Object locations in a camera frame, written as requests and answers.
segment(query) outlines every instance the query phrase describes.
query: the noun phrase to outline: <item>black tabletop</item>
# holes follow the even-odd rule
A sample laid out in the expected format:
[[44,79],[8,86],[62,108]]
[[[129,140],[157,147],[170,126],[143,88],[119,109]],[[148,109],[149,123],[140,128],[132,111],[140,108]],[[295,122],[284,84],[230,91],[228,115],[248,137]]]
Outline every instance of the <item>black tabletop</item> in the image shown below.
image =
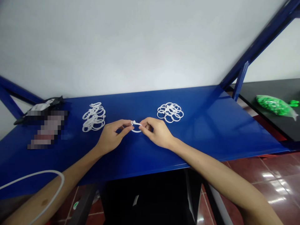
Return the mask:
[[[296,122],[291,117],[278,116],[261,107],[256,101],[256,95],[273,96],[286,103],[291,100],[300,101],[300,78],[244,83],[240,92],[240,98],[268,120],[283,136],[288,140],[300,141],[300,116]],[[293,109],[300,115],[300,106]]]

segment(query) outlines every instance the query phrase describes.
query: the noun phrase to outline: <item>blue metal table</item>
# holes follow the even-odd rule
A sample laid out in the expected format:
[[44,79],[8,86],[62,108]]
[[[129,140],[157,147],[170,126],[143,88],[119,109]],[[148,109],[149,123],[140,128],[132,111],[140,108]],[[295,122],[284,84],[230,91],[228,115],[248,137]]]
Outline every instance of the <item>blue metal table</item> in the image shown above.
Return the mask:
[[[42,170],[64,171],[85,155],[95,146],[102,131],[82,132],[82,116],[96,102],[102,102],[106,110],[106,123],[156,118],[159,106],[177,103],[184,117],[179,122],[167,123],[172,134],[220,161],[288,151],[220,86],[69,98],[62,109],[70,112],[67,140],[58,140],[53,149],[27,150],[32,131],[21,125],[0,141],[0,186]],[[142,133],[130,132],[79,184],[186,167],[189,165],[173,152],[156,146]],[[25,179],[1,190],[0,198],[35,193],[53,178],[52,174],[43,174]]]

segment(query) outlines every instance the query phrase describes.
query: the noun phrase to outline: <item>forearm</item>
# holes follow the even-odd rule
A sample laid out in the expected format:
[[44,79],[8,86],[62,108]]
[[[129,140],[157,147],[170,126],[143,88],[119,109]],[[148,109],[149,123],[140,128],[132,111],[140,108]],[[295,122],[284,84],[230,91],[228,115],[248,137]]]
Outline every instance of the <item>forearm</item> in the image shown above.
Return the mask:
[[[99,155],[95,149],[92,149],[83,158],[65,170],[63,172],[65,182],[61,191],[47,211],[42,214],[34,224],[45,224],[59,209],[75,185],[100,158],[101,155]],[[60,177],[54,178],[7,218],[3,224],[30,224],[30,222],[48,205],[60,186],[60,183]]]
[[246,212],[244,219],[248,222],[254,219],[259,221],[258,224],[282,224],[264,196],[224,164],[179,139],[175,139],[170,150],[184,159],[223,196],[243,209]]

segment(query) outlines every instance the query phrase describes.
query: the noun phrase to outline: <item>red tiled floor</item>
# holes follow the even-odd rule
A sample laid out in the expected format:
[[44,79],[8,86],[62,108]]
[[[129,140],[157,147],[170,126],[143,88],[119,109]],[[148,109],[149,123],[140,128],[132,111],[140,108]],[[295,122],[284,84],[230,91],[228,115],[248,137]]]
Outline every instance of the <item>red tiled floor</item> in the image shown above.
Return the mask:
[[291,154],[300,163],[300,152]]
[[233,225],[244,225],[243,218],[240,211],[237,209],[235,204],[229,201],[227,198],[221,195],[221,198],[224,202],[225,208],[230,216],[230,219]]
[[87,218],[86,225],[103,225],[105,221],[104,213],[90,215]]
[[292,196],[294,201],[300,206],[300,174],[278,180],[285,190]]
[[214,217],[214,215],[213,215],[212,207],[210,206],[210,203],[209,203],[207,194],[203,194],[203,195],[204,195],[204,197],[205,197],[205,201],[206,201],[206,204],[207,204],[209,213],[210,213],[210,215],[211,215],[211,217],[212,217],[213,223],[214,223],[214,224],[217,224],[217,223],[216,223],[216,220],[215,220],[215,217]]
[[[77,194],[75,196],[74,203],[80,200],[80,198],[81,198],[81,196],[82,196],[82,194],[85,190],[85,187],[86,187],[85,185],[82,185],[82,186],[78,187],[78,191],[77,191]],[[74,212],[75,212],[75,210],[73,209],[73,206],[72,206],[69,217],[72,217]],[[92,207],[91,207],[91,210],[90,210],[89,214],[100,213],[100,212],[103,212],[103,206],[102,206],[101,199],[99,199],[97,202],[92,204]]]
[[275,179],[259,157],[232,160],[228,163],[233,171],[250,183]]
[[299,224],[300,209],[279,181],[254,184],[254,187],[265,196],[283,224]]
[[77,187],[74,187],[73,190],[70,192],[68,197],[66,198],[65,202],[61,205],[58,211],[52,216],[50,219],[51,222],[60,221],[66,219],[69,214],[70,207],[73,203],[73,199],[76,193]]
[[205,190],[205,187],[204,187],[203,184],[201,184],[201,190],[202,190],[203,193],[206,193],[206,190]]
[[300,173],[300,164],[291,154],[267,158],[263,162],[277,178]]
[[197,217],[197,225],[214,225],[213,220],[210,216],[209,209],[205,202],[204,194],[201,193],[200,195],[200,202],[199,202],[199,210],[198,210],[198,217]]
[[223,163],[225,166],[227,166],[227,167],[229,167],[229,168],[230,168],[230,165],[229,165],[228,161],[221,162],[221,163]]

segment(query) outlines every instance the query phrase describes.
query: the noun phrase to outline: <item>blue metal frame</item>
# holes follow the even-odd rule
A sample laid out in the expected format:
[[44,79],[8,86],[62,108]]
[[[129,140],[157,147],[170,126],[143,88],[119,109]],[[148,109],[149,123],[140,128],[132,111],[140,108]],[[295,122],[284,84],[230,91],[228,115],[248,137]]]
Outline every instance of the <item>blue metal frame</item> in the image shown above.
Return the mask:
[[40,97],[0,77],[0,100],[16,119],[23,116],[23,112],[12,99],[11,95],[31,105],[36,105],[43,101]]
[[232,94],[232,98],[233,100],[237,101],[238,100],[238,96],[240,94],[240,91],[241,91],[241,88],[242,88],[242,85],[243,85],[243,82],[244,82],[244,78],[245,78],[245,75],[247,73],[247,69],[249,67],[249,61],[247,61],[244,65],[244,67],[240,70],[240,73],[237,77],[237,83],[234,87],[234,90],[233,90],[233,94]]
[[12,99],[12,97],[9,95],[9,93],[1,86],[0,86],[0,100],[3,102],[6,108],[11,112],[11,114],[16,119],[19,119],[23,115],[23,112],[20,110],[20,108]]
[[8,91],[8,93],[24,102],[31,105],[36,105],[43,101],[42,98],[30,93],[29,91],[19,87],[18,85],[10,82],[9,80],[0,76],[0,85]]
[[277,12],[264,30],[255,39],[239,61],[233,66],[226,77],[221,81],[220,86],[226,90],[238,77],[239,71],[247,61],[251,64],[266,47],[293,21],[299,17],[300,0],[290,0]]

